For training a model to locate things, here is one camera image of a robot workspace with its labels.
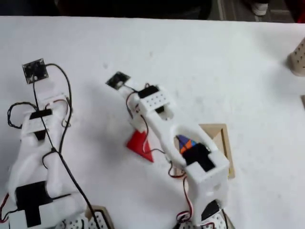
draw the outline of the red tangram piece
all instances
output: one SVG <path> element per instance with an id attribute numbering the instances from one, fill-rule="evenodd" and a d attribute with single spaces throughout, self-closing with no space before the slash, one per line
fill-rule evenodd
<path id="1" fill-rule="evenodd" d="M 152 153 L 150 152 L 151 149 L 149 147 L 148 141 L 146 141 L 146 144 L 144 147 L 144 150 L 146 153 L 143 152 L 143 143 L 145 141 L 145 138 L 146 138 L 145 132 L 140 133 L 139 131 L 136 130 L 133 133 L 129 142 L 127 143 L 127 148 L 129 148 L 133 152 L 141 155 L 145 159 L 153 162 L 153 156 L 152 156 Z"/>

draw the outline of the shoe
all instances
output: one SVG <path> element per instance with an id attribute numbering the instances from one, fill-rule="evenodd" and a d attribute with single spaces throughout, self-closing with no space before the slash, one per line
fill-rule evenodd
<path id="1" fill-rule="evenodd" d="M 251 9 L 256 16 L 264 16 L 267 13 L 268 3 L 253 2 L 251 3 Z"/>

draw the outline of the small circuit board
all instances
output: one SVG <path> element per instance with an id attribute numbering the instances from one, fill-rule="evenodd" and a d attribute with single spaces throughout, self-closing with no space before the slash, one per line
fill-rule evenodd
<path id="1" fill-rule="evenodd" d="M 26 63 L 22 68 L 27 84 L 33 83 L 33 80 L 39 81 L 49 77 L 43 58 Z"/>

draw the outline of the perforated wooden post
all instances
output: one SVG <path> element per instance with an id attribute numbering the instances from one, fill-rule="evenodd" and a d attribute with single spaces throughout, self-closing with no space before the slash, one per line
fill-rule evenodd
<path id="1" fill-rule="evenodd" d="M 305 76 L 305 38 L 289 55 L 289 57 L 292 73 L 297 76 Z"/>

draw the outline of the white tablecloth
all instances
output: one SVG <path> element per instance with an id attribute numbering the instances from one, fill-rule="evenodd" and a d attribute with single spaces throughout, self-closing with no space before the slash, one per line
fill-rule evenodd
<path id="1" fill-rule="evenodd" d="M 197 123 L 227 124 L 236 178 L 225 210 L 236 228 L 299 228 L 305 78 L 293 76 L 285 60 L 304 36 L 300 24 L 0 17 L 1 196 L 20 145 L 7 109 L 34 101 L 21 65 L 44 58 L 63 67 L 72 85 L 64 157 L 116 228 L 172 228 L 186 209 L 182 183 L 167 176 L 164 156 L 154 152 L 151 164 L 124 146 L 133 132 L 124 100 L 105 85 L 116 71 L 162 84 Z M 59 71 L 48 72 L 66 88 Z M 14 122 L 21 111 L 13 111 Z"/>

